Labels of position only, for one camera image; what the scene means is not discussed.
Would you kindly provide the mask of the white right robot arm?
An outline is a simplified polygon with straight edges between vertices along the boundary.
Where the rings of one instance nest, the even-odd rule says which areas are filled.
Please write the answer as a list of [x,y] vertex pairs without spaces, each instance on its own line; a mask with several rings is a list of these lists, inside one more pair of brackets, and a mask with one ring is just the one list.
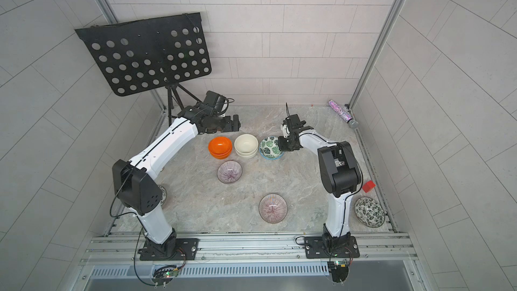
[[363,175],[350,143],[330,141],[304,121],[287,118],[281,125],[278,143],[282,152],[307,149],[316,154],[320,177],[328,193],[329,210],[324,233],[336,239],[350,233],[351,202]]

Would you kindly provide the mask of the orange plastic bowl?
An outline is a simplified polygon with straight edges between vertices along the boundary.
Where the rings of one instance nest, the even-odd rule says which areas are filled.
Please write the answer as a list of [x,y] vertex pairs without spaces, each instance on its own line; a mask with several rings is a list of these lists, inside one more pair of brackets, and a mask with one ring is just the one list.
[[213,154],[211,153],[211,155],[216,158],[216,159],[219,159],[219,160],[222,160],[222,159],[226,159],[228,156],[231,155],[231,151],[227,152],[227,153],[224,153],[224,154]]
[[232,151],[232,142],[227,137],[215,137],[210,141],[208,145],[208,150],[210,154],[224,154],[229,151]]

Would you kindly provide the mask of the red block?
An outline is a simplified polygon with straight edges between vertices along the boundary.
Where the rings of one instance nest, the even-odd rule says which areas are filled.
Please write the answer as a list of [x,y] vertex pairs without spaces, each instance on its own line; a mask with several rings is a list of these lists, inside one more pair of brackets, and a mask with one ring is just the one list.
[[376,187],[376,184],[374,181],[370,180],[362,185],[362,191],[364,193],[369,193]]

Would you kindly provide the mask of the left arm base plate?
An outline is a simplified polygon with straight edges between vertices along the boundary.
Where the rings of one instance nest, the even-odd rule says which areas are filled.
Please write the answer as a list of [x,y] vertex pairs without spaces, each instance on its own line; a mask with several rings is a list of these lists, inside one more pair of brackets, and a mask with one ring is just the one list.
[[190,261],[194,260],[199,246],[198,238],[170,238],[156,244],[145,238],[144,246],[137,251],[140,261]]

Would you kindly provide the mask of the left circuit board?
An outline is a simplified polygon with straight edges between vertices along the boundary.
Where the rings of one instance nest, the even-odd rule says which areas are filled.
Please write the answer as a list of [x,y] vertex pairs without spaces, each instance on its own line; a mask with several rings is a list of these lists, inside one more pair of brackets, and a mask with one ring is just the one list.
[[173,279],[175,279],[180,272],[180,268],[177,265],[166,265],[162,268],[158,268],[152,276],[152,282],[155,287],[162,286],[165,288]]

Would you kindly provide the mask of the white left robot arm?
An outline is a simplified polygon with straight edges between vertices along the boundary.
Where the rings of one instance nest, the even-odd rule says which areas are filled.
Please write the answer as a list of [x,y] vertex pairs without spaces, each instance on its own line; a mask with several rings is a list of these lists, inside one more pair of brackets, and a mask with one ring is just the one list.
[[155,182],[159,172],[197,136],[237,132],[239,117],[225,115],[233,102],[232,98],[208,91],[203,101],[184,107],[169,128],[142,152],[129,161],[114,163],[114,198],[129,210],[128,214],[138,218],[148,241],[165,245],[175,234],[160,205],[163,193]]

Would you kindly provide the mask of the right circuit board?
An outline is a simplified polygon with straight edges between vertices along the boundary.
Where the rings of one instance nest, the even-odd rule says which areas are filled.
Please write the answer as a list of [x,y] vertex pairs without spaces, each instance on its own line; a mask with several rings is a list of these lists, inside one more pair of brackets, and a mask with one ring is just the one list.
[[350,267],[346,263],[328,261],[327,267],[333,283],[342,284],[347,280],[350,273]]

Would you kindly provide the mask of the black white floral bowl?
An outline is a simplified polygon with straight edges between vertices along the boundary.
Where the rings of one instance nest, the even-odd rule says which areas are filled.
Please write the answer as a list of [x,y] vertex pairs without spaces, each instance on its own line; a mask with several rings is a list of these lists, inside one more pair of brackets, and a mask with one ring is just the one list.
[[163,185],[159,185],[159,188],[160,188],[160,190],[162,192],[162,199],[160,201],[160,205],[163,206],[166,203],[166,199],[167,199],[168,193],[167,193],[166,188]]
[[385,211],[380,203],[370,197],[361,197],[354,203],[355,217],[369,228],[379,228],[385,223]]

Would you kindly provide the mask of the cream ceramic bowl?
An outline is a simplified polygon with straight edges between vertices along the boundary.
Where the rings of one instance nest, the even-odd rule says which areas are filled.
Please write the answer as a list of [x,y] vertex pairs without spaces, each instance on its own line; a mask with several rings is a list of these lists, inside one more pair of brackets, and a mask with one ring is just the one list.
[[252,158],[253,156],[255,156],[257,154],[257,152],[258,152],[258,150],[255,150],[255,151],[249,152],[249,153],[241,153],[238,150],[236,151],[237,155],[241,158]]
[[239,154],[248,155],[253,154],[259,147],[257,138],[251,134],[242,134],[234,141],[235,150]]

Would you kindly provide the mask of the circuit board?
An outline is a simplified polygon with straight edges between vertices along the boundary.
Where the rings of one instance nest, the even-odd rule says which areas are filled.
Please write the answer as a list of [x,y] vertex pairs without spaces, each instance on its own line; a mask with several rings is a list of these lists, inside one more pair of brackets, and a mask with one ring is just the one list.
[[152,282],[155,287],[162,286],[165,288],[173,279],[175,279],[180,272],[180,268],[177,265],[166,265],[162,268],[158,268],[152,276]]
[[342,284],[347,280],[350,273],[350,267],[346,263],[328,261],[327,267],[333,283]]

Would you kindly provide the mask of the aluminium front rail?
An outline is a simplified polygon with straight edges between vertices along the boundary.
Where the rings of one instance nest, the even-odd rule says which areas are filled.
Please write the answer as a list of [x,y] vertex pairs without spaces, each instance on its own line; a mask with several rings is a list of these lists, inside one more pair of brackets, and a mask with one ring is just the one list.
[[94,237],[79,258],[82,265],[225,264],[352,260],[415,260],[417,251],[407,233],[354,233],[350,245],[327,251],[318,234],[203,233],[179,234],[183,250],[171,259],[141,255],[137,233]]

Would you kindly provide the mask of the purple striped bowl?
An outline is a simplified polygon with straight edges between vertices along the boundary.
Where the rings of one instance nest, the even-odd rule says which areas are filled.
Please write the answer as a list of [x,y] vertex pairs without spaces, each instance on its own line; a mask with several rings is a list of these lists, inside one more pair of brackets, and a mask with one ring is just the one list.
[[281,195],[271,193],[265,195],[258,207],[260,217],[270,224],[280,223],[288,213],[288,205]]
[[218,180],[223,184],[237,182],[242,176],[242,166],[237,161],[227,161],[221,164],[217,171]]

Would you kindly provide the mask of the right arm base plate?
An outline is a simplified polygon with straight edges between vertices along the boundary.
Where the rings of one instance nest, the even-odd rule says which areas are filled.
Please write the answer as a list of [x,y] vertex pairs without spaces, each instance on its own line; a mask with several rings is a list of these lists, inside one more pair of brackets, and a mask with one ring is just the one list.
[[323,237],[304,237],[307,259],[356,259],[360,257],[359,246],[354,236],[344,236],[338,241]]

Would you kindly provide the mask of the green leaf pattern bowl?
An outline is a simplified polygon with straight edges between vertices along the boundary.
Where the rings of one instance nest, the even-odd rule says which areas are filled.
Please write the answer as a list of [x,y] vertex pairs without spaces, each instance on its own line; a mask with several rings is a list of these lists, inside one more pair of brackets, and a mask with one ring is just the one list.
[[281,158],[282,156],[283,156],[282,154],[280,154],[278,156],[262,154],[262,157],[264,157],[264,158],[266,158],[268,160],[277,160],[277,159]]

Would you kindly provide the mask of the black perforated music stand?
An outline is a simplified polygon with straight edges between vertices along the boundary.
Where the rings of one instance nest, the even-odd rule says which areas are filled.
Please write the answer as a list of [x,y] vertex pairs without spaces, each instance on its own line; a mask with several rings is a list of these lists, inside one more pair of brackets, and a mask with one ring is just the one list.
[[212,71],[199,12],[75,32],[117,96],[180,88]]

